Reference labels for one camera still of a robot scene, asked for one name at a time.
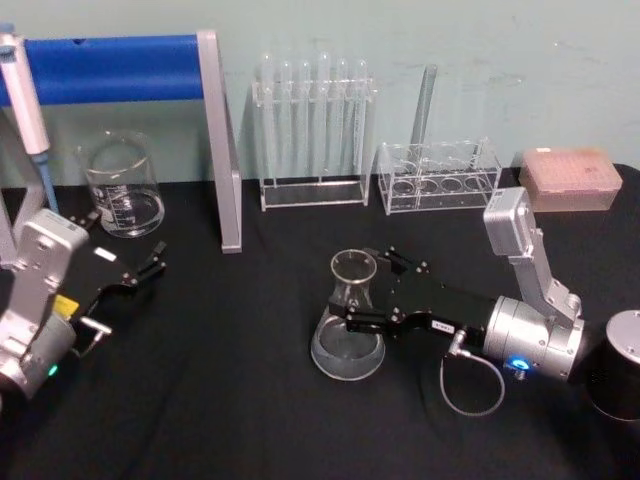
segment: white label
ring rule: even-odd
[[[437,320],[431,320],[431,328],[440,330],[441,332],[453,333],[456,331],[453,325],[447,325],[446,323],[439,322]]]
[[[93,253],[95,253],[96,255],[98,255],[99,257],[104,258],[105,260],[108,260],[110,262],[113,262],[116,258],[118,258],[115,254],[111,253],[108,250],[105,250],[104,248],[96,248]]]

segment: black table surface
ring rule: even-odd
[[[536,215],[555,278],[600,326],[640,306],[640,172],[619,171],[611,210]],[[368,208],[262,213],[255,183],[244,187],[238,255],[220,251],[207,183],[162,185],[165,219],[144,238],[92,231],[96,245],[130,261],[165,240],[166,274],[149,292],[99,308],[95,318],[113,336],[1,426],[0,476],[640,478],[640,429],[599,414],[581,387],[507,378],[503,406],[470,419],[440,397],[442,339],[416,332],[387,341],[381,368],[355,383],[312,363],[310,339],[333,289],[329,260],[341,249],[394,245],[430,260],[447,284],[519,298],[481,209],[386,216],[372,185]],[[62,188],[59,199],[68,215],[90,205],[85,188]],[[0,276],[2,305],[10,281]],[[374,302],[382,298],[374,288]],[[481,397],[475,375],[461,372],[454,384]]]

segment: cable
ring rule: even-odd
[[[500,405],[502,404],[502,401],[504,400],[506,387],[504,385],[504,379],[502,378],[502,374],[500,373],[500,370],[498,370],[498,367],[496,367],[493,363],[491,363],[488,360],[485,360],[484,358],[473,355],[472,353],[465,354],[463,358],[469,358],[470,360],[482,363],[488,366],[489,368],[491,368],[491,370],[493,370],[493,372],[498,377],[498,381],[500,382],[500,397],[498,398],[498,401],[495,404],[493,404],[493,406],[491,406],[489,409],[484,410],[482,412],[465,412],[464,410],[461,410],[460,408],[456,407],[447,396],[447,392],[445,391],[445,388],[444,388],[444,358],[440,361],[440,392],[442,393],[442,398],[444,398],[444,401],[446,402],[446,404],[449,405],[449,408],[451,408],[454,412],[459,413],[460,415],[464,415],[467,417],[484,417],[486,415],[491,415],[493,412],[495,412],[498,409],[498,407],[500,407]]]

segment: blue bar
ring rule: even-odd
[[[42,105],[202,98],[195,35],[26,40]],[[9,106],[0,75],[0,106]]]

